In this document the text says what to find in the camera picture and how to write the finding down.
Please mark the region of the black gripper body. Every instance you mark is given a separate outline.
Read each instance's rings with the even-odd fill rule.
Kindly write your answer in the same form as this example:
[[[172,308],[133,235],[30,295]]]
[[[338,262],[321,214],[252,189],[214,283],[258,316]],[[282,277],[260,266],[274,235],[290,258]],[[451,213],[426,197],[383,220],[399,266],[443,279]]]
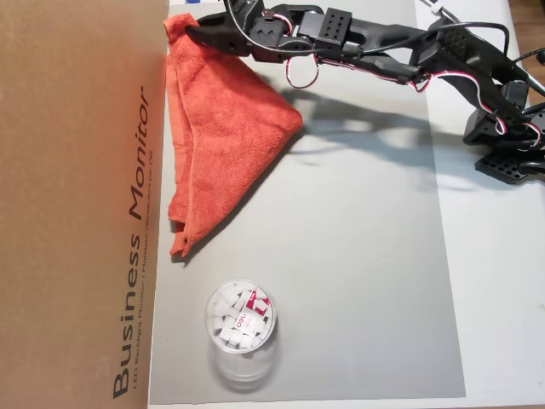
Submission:
[[[264,50],[247,40],[255,26],[255,21],[261,16],[264,10],[264,2],[259,1],[225,1],[227,17],[234,33],[227,42],[227,49],[230,55],[252,56],[260,58]]]

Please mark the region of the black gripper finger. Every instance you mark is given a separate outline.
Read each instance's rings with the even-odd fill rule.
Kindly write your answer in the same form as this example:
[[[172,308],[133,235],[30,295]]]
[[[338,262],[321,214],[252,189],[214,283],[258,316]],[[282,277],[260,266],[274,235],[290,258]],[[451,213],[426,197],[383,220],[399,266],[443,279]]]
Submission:
[[[198,29],[203,32],[239,32],[232,16],[227,12],[207,14],[199,18]]]
[[[223,54],[249,56],[252,46],[245,37],[230,26],[189,26],[186,34],[195,43],[201,43]]]

